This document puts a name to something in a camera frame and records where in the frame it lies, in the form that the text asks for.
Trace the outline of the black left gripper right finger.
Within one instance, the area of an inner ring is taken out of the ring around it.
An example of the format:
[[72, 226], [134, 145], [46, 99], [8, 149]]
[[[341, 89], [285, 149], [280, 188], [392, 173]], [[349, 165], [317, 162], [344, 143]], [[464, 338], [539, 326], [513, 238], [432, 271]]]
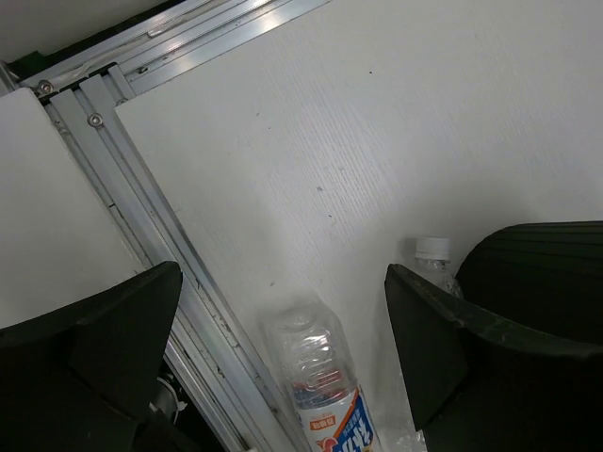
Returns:
[[412, 419], [431, 451], [598, 451], [602, 334], [573, 319], [505, 317], [410, 268], [385, 297]]

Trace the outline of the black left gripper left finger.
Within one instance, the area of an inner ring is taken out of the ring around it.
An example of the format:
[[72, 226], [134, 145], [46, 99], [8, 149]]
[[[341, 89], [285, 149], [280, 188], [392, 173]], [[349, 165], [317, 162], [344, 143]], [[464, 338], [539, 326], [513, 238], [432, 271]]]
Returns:
[[161, 263], [1, 331], [4, 451], [128, 451], [154, 393], [183, 274]]

